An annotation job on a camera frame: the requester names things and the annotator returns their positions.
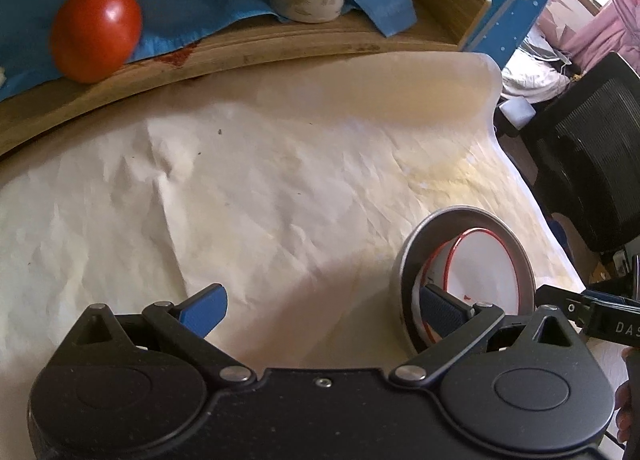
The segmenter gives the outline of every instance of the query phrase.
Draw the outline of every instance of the red tomato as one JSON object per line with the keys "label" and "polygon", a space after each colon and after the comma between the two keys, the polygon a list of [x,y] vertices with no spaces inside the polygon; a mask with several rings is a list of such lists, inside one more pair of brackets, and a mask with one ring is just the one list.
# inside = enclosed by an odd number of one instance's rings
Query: red tomato
{"label": "red tomato", "polygon": [[53,20],[49,47],[66,77],[95,83],[124,64],[141,31],[136,0],[67,0]]}

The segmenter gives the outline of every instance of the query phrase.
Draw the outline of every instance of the red rim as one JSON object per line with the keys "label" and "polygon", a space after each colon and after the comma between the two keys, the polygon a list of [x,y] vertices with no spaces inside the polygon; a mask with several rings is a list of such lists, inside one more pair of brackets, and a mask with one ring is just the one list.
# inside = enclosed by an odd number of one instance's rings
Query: red rim
{"label": "red rim", "polygon": [[427,337],[430,339],[431,344],[433,344],[433,345],[436,344],[436,338],[431,333],[431,327],[429,326],[429,323],[425,323],[423,321],[422,322],[422,326],[424,327],[424,331],[427,332]]}
{"label": "red rim", "polygon": [[[442,289],[444,290],[444,292],[447,292],[447,285],[449,284],[449,268],[451,266],[451,261],[453,260],[453,254],[456,252],[456,249],[458,248],[459,244],[462,243],[462,240],[464,240],[467,236],[469,236],[470,234],[473,233],[486,233],[489,236],[492,236],[496,239],[496,241],[498,241],[498,243],[501,244],[502,248],[504,249],[504,252],[507,253],[507,257],[509,258],[509,261],[511,262],[511,267],[513,268],[514,274],[515,274],[515,270],[516,267],[513,264],[513,259],[509,253],[509,249],[507,249],[507,246],[504,244],[504,242],[498,237],[497,234],[495,234],[493,231],[490,231],[489,229],[485,229],[482,227],[474,227],[471,229],[467,229],[465,232],[463,232],[462,234],[460,234],[460,236],[458,237],[458,239],[456,240],[456,242],[453,244],[453,246],[449,249],[449,253],[447,255],[447,261],[444,264],[444,277],[442,280]],[[518,275],[515,275],[516,277],[516,290],[517,290],[517,294],[518,294],[518,314],[520,313],[520,284],[518,283]]]}

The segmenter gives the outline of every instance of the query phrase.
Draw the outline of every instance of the white paper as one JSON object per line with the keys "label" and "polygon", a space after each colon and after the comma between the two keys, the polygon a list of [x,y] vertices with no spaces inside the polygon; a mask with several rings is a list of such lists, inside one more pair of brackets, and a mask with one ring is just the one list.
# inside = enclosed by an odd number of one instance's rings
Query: white paper
{"label": "white paper", "polygon": [[137,313],[220,282],[208,339],[255,370],[388,370],[408,356],[392,263],[452,204],[499,216],[538,284],[582,290],[497,145],[500,88],[469,53],[254,66],[112,104],[1,162],[0,459],[33,458],[30,385],[92,302]]}

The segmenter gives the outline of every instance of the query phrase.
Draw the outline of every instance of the metal bowl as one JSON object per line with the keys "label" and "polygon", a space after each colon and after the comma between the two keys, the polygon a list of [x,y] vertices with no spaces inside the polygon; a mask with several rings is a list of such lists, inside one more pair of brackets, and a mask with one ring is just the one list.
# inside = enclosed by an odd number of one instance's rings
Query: metal bowl
{"label": "metal bowl", "polygon": [[392,305],[399,315],[404,334],[416,352],[427,349],[430,340],[420,317],[415,278],[425,260],[441,244],[474,227],[489,229],[504,242],[520,287],[519,315],[531,314],[535,309],[533,270],[524,248],[510,228],[491,213],[477,207],[452,206],[440,209],[425,218],[404,241],[392,269]]}

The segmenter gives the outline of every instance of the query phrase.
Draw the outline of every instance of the wooden tray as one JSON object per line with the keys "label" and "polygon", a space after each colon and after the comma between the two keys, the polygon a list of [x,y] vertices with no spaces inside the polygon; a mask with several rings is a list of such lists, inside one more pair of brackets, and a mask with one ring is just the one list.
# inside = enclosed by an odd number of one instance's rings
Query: wooden tray
{"label": "wooden tray", "polygon": [[212,72],[300,57],[460,50],[491,0],[414,0],[418,22],[385,38],[362,12],[330,23],[239,21],[176,52],[130,63],[94,85],[62,78],[0,103],[0,155],[41,133],[134,94]]}

